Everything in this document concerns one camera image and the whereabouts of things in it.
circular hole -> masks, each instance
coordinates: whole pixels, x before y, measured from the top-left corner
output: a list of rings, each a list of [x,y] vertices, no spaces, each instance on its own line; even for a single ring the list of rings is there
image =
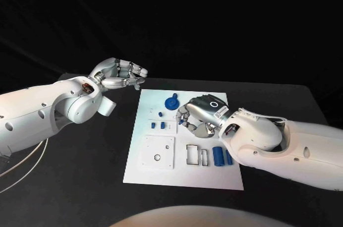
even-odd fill
[[[158,154],[155,154],[154,159],[155,159],[155,161],[158,161],[161,159],[161,156]]]
[[[5,129],[8,130],[8,131],[13,131],[13,125],[11,125],[11,123],[5,123],[4,124],[4,127],[5,127]]]
[[[210,105],[211,107],[217,107],[217,103],[216,103],[216,102],[211,102],[209,105]]]
[[[41,119],[44,118],[44,112],[43,111],[37,111],[37,115]]]

black table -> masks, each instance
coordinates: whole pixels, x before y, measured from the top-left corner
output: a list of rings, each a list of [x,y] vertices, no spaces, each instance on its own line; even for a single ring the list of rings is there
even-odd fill
[[[230,110],[243,107],[258,114],[325,124],[304,86],[148,78],[141,88],[226,92]],[[0,226],[106,227],[142,211],[174,205],[235,208],[295,226],[343,225],[341,192],[249,167],[240,166],[245,191],[122,183],[139,92],[128,87],[105,95],[116,103],[111,116],[96,113],[83,124],[63,128],[49,139],[34,171],[0,195]],[[28,151],[13,154],[13,164]],[[40,152],[1,179],[1,187],[27,172]]]

black curtain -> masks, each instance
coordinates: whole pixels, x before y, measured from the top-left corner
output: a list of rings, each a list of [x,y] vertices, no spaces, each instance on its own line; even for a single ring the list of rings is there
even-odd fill
[[[0,92],[116,57],[149,77],[305,85],[341,126],[335,8],[252,1],[0,0]]]

label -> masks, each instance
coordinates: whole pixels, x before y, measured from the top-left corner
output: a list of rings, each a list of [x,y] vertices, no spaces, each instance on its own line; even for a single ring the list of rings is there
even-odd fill
[[[216,113],[213,114],[213,116],[220,119],[220,117],[223,116],[223,114],[229,111],[229,108],[226,106],[223,106]]]

blue battery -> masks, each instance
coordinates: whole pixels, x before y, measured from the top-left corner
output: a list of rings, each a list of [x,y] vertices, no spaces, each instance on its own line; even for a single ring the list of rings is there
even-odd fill
[[[233,162],[232,162],[230,153],[229,153],[229,151],[227,151],[227,150],[224,151],[224,153],[226,153],[227,165],[232,165],[232,164],[233,164]]]
[[[213,147],[211,151],[213,151],[214,166],[220,167],[220,166],[224,165],[224,162],[223,162],[223,149],[222,149],[222,147]]]

